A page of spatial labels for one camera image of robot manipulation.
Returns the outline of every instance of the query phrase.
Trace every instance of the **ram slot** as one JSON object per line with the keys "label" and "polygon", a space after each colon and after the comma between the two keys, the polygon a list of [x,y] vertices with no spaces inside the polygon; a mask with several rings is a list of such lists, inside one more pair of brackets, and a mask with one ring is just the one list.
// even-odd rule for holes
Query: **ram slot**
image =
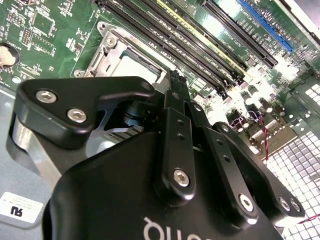
{"label": "ram slot", "polygon": [[216,65],[213,65],[213,62],[208,62],[202,58],[199,54],[199,49],[193,46],[192,44],[187,44],[186,39],[181,39],[181,35],[177,36],[171,33],[165,27],[162,27],[160,23],[157,22],[156,19],[150,17],[142,8],[131,2],[130,0],[117,0],[118,3],[125,6],[127,9],[133,11],[134,13],[140,13],[140,18],[144,20],[148,25],[150,25],[153,30],[158,33],[161,33],[166,39],[172,41],[172,43],[178,46],[183,52],[191,53],[196,62],[200,65],[204,66],[207,71],[211,72],[211,75],[214,76],[215,79],[220,81],[222,84],[227,83],[227,85],[234,85],[234,82],[231,81],[228,77],[223,75],[216,69]]}
{"label": "ram slot", "polygon": [[269,35],[277,41],[285,50],[292,53],[294,49],[290,44],[280,36],[272,26],[269,25],[267,20],[265,20],[259,13],[245,0],[237,0],[237,2],[245,9],[245,11],[250,14],[268,33]]}
{"label": "ram slot", "polygon": [[267,67],[272,69],[278,64],[278,62],[263,47],[261,47],[247,32],[245,32],[232,18],[230,18],[229,15],[226,14],[215,2],[211,0],[204,0],[201,6]]}
{"label": "ram slot", "polygon": [[220,41],[214,37],[208,30],[206,30],[201,24],[190,19],[190,16],[185,13],[184,9],[180,7],[175,0],[166,0],[168,4],[163,3],[161,0],[156,0],[156,4],[160,6],[163,10],[172,9],[169,17],[176,21],[179,16],[180,19],[177,21],[182,28],[188,28],[188,32],[193,36],[198,38],[198,35],[205,37],[205,39],[210,43],[209,45],[214,49],[215,53],[221,58],[228,60],[238,71],[246,74],[248,66],[242,61],[240,57],[230,51],[226,46],[222,45]]}
{"label": "ram slot", "polygon": [[195,36],[190,34],[184,27],[181,27],[179,23],[170,17],[167,17],[167,14],[164,13],[162,8],[150,0],[140,0],[146,6],[148,6],[153,12],[147,12],[151,17],[156,18],[157,21],[161,22],[163,25],[171,29],[171,32],[174,32],[176,35],[182,36],[187,42],[191,43],[191,46],[195,51],[203,53],[206,61],[212,61],[215,64],[215,67],[220,70],[220,72],[227,72],[232,78],[243,78],[244,74],[240,71],[238,72],[232,66],[230,66],[226,61],[220,58],[213,50],[208,46],[202,44]]}

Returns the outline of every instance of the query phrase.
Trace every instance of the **sticker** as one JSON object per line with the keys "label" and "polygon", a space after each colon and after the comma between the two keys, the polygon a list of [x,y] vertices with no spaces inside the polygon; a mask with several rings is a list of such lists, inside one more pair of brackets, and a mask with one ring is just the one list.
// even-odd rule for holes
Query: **sticker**
{"label": "sticker", "polygon": [[0,214],[34,224],[43,203],[6,191],[0,198]]}

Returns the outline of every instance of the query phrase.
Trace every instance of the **green circuit board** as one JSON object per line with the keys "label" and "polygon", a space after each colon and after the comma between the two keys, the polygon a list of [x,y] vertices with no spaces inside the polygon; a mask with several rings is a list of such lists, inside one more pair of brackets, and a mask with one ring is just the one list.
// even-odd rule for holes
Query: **green circuit board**
{"label": "green circuit board", "polygon": [[[287,40],[293,48],[288,53],[277,43],[259,23],[250,16],[236,0],[216,0],[218,4],[234,21],[244,29],[262,48],[264,48],[278,64],[273,68],[264,65],[245,46],[237,41],[230,32],[205,11],[201,4],[203,0],[150,0],[163,9],[163,14],[176,21],[182,21],[185,29],[192,32],[190,21],[202,25],[220,44],[232,52],[247,65],[246,70],[239,70],[233,61],[220,55],[237,71],[245,75],[244,80],[263,90],[263,97],[268,101],[282,102],[292,87],[303,81],[307,76],[320,75],[319,45],[306,32],[296,26],[290,16],[284,13],[280,3],[269,0],[248,1],[257,12],[274,25],[277,34]],[[102,36],[97,29],[97,23],[104,21],[130,31],[146,44],[148,37],[135,31],[131,23],[125,21],[108,9],[99,7],[90,0],[0,0],[0,43],[7,43],[18,50],[19,64],[0,71],[0,83],[17,89],[21,81],[46,78],[73,78],[75,70],[87,69]],[[128,7],[123,7],[129,14],[137,14],[140,24],[148,25],[139,14],[149,14],[151,11],[140,0],[128,0],[138,6],[142,12],[136,13]],[[178,14],[174,6],[183,10]],[[220,54],[214,44],[196,36],[216,54]],[[197,97],[201,105],[222,105],[224,111],[236,108],[239,102],[237,95],[227,103],[215,97],[206,99],[215,87],[199,79],[196,72],[177,64],[187,77],[192,97]]]}

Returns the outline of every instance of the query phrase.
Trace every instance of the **capacitor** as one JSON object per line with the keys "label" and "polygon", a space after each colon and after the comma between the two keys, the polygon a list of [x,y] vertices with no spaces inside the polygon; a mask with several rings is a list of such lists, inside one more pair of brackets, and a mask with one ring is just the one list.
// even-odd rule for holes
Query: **capacitor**
{"label": "capacitor", "polygon": [[241,121],[241,124],[243,126],[243,128],[247,129],[249,127],[249,123],[247,121],[247,119],[243,118]]}
{"label": "capacitor", "polygon": [[280,106],[279,104],[277,104],[277,105],[274,107],[274,110],[275,110],[275,112],[276,112],[279,116],[281,116],[281,117],[283,117],[283,116],[286,115],[285,109],[284,109],[282,106]]}
{"label": "capacitor", "polygon": [[246,105],[251,105],[251,104],[254,103],[254,100],[252,99],[252,97],[251,97],[248,93],[246,93],[245,95],[243,95],[242,98],[243,98],[244,103],[245,103]]}
{"label": "capacitor", "polygon": [[273,108],[270,106],[270,104],[265,99],[261,98],[259,101],[267,113],[271,113],[273,111]]}
{"label": "capacitor", "polygon": [[214,116],[214,113],[215,111],[214,111],[214,109],[212,108],[212,107],[208,107],[207,109],[206,109],[206,114],[208,115],[208,117],[213,117]]}
{"label": "capacitor", "polygon": [[241,133],[244,130],[240,121],[237,122],[237,124],[235,125],[235,128],[238,131],[238,133]]}
{"label": "capacitor", "polygon": [[258,89],[256,89],[255,86],[250,86],[249,87],[249,93],[252,95],[253,98],[258,99],[260,96],[260,92]]}

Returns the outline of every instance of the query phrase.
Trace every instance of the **cable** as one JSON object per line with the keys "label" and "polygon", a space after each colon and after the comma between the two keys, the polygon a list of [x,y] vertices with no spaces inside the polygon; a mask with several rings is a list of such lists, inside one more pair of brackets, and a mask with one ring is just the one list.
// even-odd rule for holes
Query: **cable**
{"label": "cable", "polygon": [[263,121],[262,117],[259,118],[262,126],[263,126],[263,132],[264,132],[264,147],[265,147],[265,161],[264,164],[267,165],[267,162],[269,161],[269,151],[268,151],[268,129],[266,128],[265,122]]}
{"label": "cable", "polygon": [[311,222],[312,220],[317,219],[319,217],[320,217],[320,214],[317,214],[317,215],[311,216],[311,217],[299,222],[298,224],[304,224],[306,222]]}

